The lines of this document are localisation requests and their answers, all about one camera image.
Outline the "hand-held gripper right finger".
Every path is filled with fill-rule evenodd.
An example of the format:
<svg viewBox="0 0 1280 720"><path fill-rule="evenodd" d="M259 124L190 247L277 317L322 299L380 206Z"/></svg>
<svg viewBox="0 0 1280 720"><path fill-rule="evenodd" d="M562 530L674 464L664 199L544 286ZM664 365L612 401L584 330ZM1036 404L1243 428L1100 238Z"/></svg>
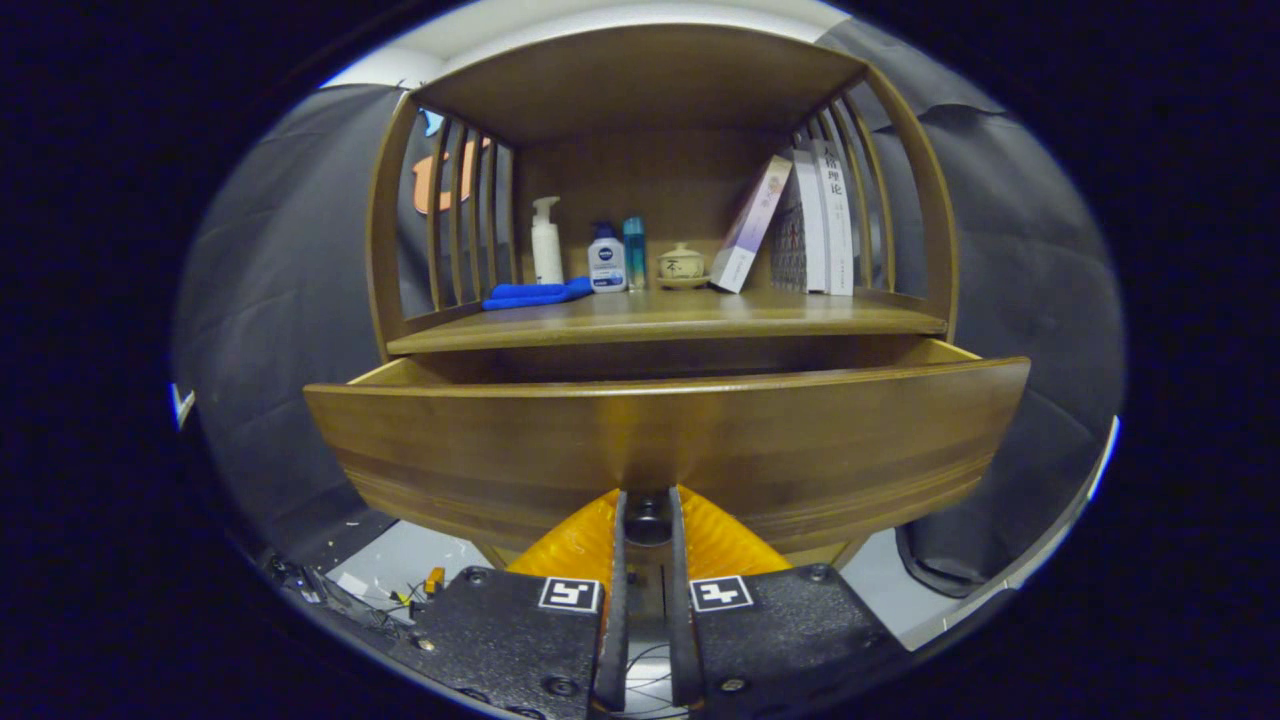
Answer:
<svg viewBox="0 0 1280 720"><path fill-rule="evenodd" d="M911 666L837 569L787 561L690 489L668 497L675 705L692 716L806 716Z"/></svg>

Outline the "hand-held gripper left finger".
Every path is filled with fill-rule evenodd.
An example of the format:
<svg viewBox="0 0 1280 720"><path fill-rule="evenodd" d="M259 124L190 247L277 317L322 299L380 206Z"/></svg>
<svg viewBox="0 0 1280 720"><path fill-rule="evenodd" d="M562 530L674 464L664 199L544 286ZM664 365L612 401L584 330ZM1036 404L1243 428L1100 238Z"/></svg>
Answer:
<svg viewBox="0 0 1280 720"><path fill-rule="evenodd" d="M506 570L449 580L396 642L396 661L488 719L605 719L625 706L625 509L613 489Z"/></svg>

